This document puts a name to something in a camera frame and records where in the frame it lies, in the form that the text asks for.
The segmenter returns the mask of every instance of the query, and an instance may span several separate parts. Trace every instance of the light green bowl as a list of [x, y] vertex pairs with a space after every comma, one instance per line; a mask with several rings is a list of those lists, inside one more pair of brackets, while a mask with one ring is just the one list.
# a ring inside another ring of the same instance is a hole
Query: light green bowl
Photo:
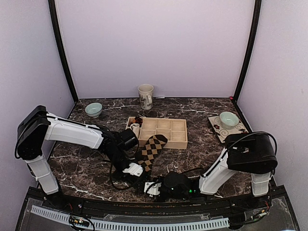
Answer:
[[97, 118], [102, 113], [103, 106], [100, 103], [90, 103], [85, 111], [88, 116]]
[[221, 125], [225, 129], [233, 129], [240, 122], [239, 118], [232, 112], [220, 113], [219, 118], [221, 120]]

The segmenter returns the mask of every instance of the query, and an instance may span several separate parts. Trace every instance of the table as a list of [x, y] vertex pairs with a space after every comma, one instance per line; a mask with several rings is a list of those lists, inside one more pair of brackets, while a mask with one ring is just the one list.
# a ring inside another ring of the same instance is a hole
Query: table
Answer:
[[[85, 107], [99, 102], [103, 112], [98, 118], [88, 117]], [[237, 113], [229, 99], [222, 98], [166, 98], [154, 99], [151, 110], [140, 107], [139, 99], [85, 99], [74, 107], [69, 119], [111, 131], [123, 131], [129, 116], [175, 118], [187, 120], [188, 147], [186, 150], [163, 149], [153, 164], [152, 176], [168, 171], [183, 172], [195, 167], [210, 167], [219, 157], [223, 145], [215, 136], [208, 116], [230, 111]], [[117, 191], [109, 183], [109, 164], [98, 151], [76, 144], [57, 142], [49, 158], [51, 169], [67, 195], [89, 199], [121, 202], [151, 202], [153, 198], [135, 189]], [[188, 176], [197, 176], [198, 171]], [[250, 193], [250, 174], [236, 173], [216, 194], [231, 197]]]

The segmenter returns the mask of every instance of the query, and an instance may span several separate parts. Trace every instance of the wooden organizer tray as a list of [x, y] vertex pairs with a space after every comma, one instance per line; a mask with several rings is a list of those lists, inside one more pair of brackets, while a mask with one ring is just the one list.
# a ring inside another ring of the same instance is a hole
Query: wooden organizer tray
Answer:
[[[162, 119], [142, 118], [143, 123], [139, 131], [140, 147], [145, 146], [148, 139], [153, 135], [164, 135], [168, 143], [164, 148], [186, 149], [187, 148], [187, 126], [186, 119]], [[126, 129], [130, 127], [134, 117], [129, 117]]]

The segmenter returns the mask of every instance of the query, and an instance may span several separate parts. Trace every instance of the square floral board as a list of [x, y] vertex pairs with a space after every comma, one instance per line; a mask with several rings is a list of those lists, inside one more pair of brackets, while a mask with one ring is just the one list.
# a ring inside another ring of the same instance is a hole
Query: square floral board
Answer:
[[226, 137], [231, 134], [248, 133], [247, 128], [244, 126], [241, 120], [239, 124], [236, 125], [233, 129], [223, 128], [219, 115], [210, 116], [208, 117], [208, 120], [210, 121], [212, 128], [221, 143], [225, 143]]

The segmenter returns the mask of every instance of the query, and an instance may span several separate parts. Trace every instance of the black and brown checkered fabric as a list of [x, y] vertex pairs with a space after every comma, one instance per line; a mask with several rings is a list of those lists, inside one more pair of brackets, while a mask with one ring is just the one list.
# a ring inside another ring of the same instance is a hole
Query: black and brown checkered fabric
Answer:
[[168, 142], [163, 135], [155, 135], [148, 139], [144, 148], [135, 154], [135, 158], [146, 172], [152, 170], [154, 159], [160, 154], [161, 150]]

